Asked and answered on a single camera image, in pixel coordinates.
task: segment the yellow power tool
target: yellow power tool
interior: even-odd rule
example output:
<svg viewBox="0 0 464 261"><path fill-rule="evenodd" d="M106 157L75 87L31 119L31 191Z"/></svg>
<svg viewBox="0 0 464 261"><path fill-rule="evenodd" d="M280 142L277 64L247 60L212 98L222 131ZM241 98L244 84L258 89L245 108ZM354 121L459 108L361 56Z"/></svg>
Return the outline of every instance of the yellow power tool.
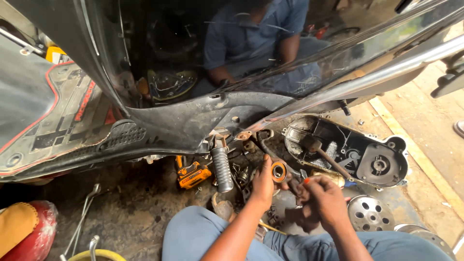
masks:
<svg viewBox="0 0 464 261"><path fill-rule="evenodd" d="M177 155L175 158L177 166L177 181L183 189L191 189L196 184L204 181L211 176L211 171L206 165L200 165L194 161L192 165L187 166L187 158Z"/></svg>

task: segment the blue trousers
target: blue trousers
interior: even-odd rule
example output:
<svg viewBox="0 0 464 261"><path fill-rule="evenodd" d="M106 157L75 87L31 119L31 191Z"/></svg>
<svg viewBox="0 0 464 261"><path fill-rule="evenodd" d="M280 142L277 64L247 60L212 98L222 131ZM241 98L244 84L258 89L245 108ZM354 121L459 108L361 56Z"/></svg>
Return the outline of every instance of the blue trousers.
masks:
<svg viewBox="0 0 464 261"><path fill-rule="evenodd" d="M197 261L229 225L213 212L190 206L169 222L163 239L163 261ZM358 232L361 242L376 261L451 261L428 241L403 232ZM283 235L269 231L264 242L251 242L246 260L338 261L329 234L315 236Z"/></svg>

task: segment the blue shirt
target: blue shirt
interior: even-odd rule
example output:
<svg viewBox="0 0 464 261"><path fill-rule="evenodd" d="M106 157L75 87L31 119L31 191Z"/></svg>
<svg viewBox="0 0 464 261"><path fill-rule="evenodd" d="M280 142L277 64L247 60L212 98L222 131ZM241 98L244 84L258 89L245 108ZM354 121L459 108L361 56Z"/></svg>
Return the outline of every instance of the blue shirt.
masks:
<svg viewBox="0 0 464 261"><path fill-rule="evenodd" d="M280 39L303 30L309 0L273 0L261 23L240 14L231 0L214 16L205 40L205 69L222 66L274 50Z"/></svg>

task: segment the foot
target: foot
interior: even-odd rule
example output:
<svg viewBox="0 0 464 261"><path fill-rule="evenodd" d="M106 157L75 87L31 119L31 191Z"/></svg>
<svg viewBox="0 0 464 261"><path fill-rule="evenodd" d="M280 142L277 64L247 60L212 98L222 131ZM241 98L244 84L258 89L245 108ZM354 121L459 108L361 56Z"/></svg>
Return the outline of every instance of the foot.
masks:
<svg viewBox="0 0 464 261"><path fill-rule="evenodd" d="M457 121L454 126L454 131L459 134L462 138L464 138L464 120Z"/></svg>

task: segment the wooden plank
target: wooden plank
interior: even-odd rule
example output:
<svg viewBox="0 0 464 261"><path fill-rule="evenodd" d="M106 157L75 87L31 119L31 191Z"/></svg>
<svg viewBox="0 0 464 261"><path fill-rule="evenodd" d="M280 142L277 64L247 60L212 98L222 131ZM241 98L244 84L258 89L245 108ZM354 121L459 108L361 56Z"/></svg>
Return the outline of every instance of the wooden plank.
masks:
<svg viewBox="0 0 464 261"><path fill-rule="evenodd" d="M382 117L383 121L387 124L391 131L396 135L401 135L406 140L409 155L414 158L417 164L433 182L435 187L437 187L443 197L451 205L456 214L464 221L464 202L448 184L445 178L443 178L438 169L422 152L419 146L412 140L408 133L403 129L403 127L401 127L398 121L378 98L370 100L369 103L372 107L374 107L380 117Z"/></svg>

